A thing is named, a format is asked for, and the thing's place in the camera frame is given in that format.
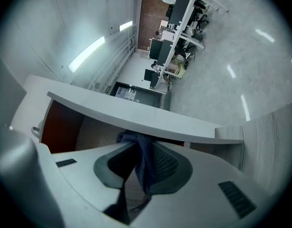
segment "gray floor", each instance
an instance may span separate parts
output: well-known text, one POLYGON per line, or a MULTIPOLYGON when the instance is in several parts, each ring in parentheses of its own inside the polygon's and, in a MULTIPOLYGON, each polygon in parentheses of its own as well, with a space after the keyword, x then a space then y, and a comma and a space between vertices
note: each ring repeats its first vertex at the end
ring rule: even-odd
POLYGON ((206 49, 196 52, 183 79, 174 80, 171 111, 231 125, 247 120, 242 95, 251 119, 291 103, 292 35, 274 5, 219 1, 230 11, 209 9, 206 49))

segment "office desk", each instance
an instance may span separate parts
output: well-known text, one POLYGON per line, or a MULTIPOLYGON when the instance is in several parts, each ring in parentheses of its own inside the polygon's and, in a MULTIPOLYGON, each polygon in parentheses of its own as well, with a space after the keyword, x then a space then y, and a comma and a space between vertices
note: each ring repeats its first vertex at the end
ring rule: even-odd
POLYGON ((212 0, 212 1, 215 2, 216 4, 218 4, 219 7, 217 7, 216 5, 212 4, 211 2, 209 2, 209 1, 207 1, 207 0, 200 0, 200 1, 202 1, 202 2, 204 2, 204 3, 206 3, 206 4, 210 5, 210 6, 212 6, 212 7, 215 8, 217 11, 219 10, 220 7, 223 8, 226 12, 229 11, 229 9, 226 8, 226 6, 224 6, 224 5, 223 5, 221 2, 219 2, 218 0, 212 0))
POLYGON ((43 120, 39 141, 46 144, 51 153, 75 150, 85 116, 122 129, 169 140, 242 143, 240 140, 216 139, 215 129, 220 125, 78 87, 73 87, 71 94, 60 90, 58 95, 48 92, 48 96, 51 102, 43 120))
POLYGON ((181 33, 180 38, 195 44, 199 48, 205 49, 205 46, 203 46, 201 43, 199 43, 196 39, 189 37, 188 34, 181 33))
MULTIPOLYGON (((185 13, 184 13, 184 16, 181 18, 181 14, 182 14, 182 11, 184 11, 184 7, 182 6, 182 3, 179 3, 179 7, 178 9, 176 8, 176 5, 177 5, 177 2, 175 4, 175 7, 174 9, 176 9, 175 11, 177 12, 177 10, 179 10, 179 13, 175 13, 175 11, 173 11, 173 14, 175 13, 175 15, 171 16, 170 18, 170 21, 171 23, 173 24, 176 24, 176 25, 179 25, 178 28, 177 28, 177 31, 175 32, 175 36, 174 36, 174 41, 173 41, 173 44, 171 46, 171 49, 169 51, 169 55, 165 61, 165 63, 162 65, 164 66, 165 68, 168 67, 174 53, 175 53, 175 46, 176 44, 178 43, 178 40, 181 38, 181 33, 182 31, 185 30, 186 26, 187 26, 187 23, 190 19, 190 16, 192 15, 192 12, 194 10, 194 2, 195 0, 179 0, 179 2, 183 1, 183 3, 187 6, 186 6, 186 9, 185 9, 185 13)), ((162 70, 161 72, 161 75, 160 75, 160 79, 163 78, 163 72, 164 72, 165 69, 162 70)), ((157 85, 155 86, 155 89, 157 87, 159 87, 159 84, 160 84, 160 80, 158 80, 157 82, 157 85)))

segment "white wall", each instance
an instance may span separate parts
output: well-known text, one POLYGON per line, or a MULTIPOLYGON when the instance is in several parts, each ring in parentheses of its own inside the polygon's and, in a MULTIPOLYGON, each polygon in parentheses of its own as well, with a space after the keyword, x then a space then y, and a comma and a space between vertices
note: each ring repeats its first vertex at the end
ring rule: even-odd
POLYGON ((24 88, 0 60, 0 127, 11 124, 25 95, 24 88))
POLYGON ((73 79, 73 84, 85 87, 127 40, 128 31, 101 46, 74 74, 68 65, 99 37, 118 33, 118 26, 130 20, 136 23, 136 4, 137 0, 17 0, 0 28, 0 57, 21 84, 34 74, 68 83, 73 79))
MULTIPOLYGON (((137 51, 132 55, 117 81, 149 90, 150 81, 144 80, 144 74, 145 69, 153 70, 151 64, 153 64, 154 60, 141 58, 141 53, 144 52, 137 51)), ((167 83, 164 81, 161 83, 161 87, 163 92, 166 91, 167 83)))
POLYGON ((12 121, 14 129, 24 132, 34 141, 31 127, 43 120, 51 98, 51 91, 73 103, 92 109, 103 115, 123 119, 126 123, 135 123, 154 128, 156 131, 188 134, 214 138, 214 130, 220 125, 179 115, 148 105, 127 101, 117 97, 93 92, 62 82, 29 75, 24 83, 27 91, 12 121))

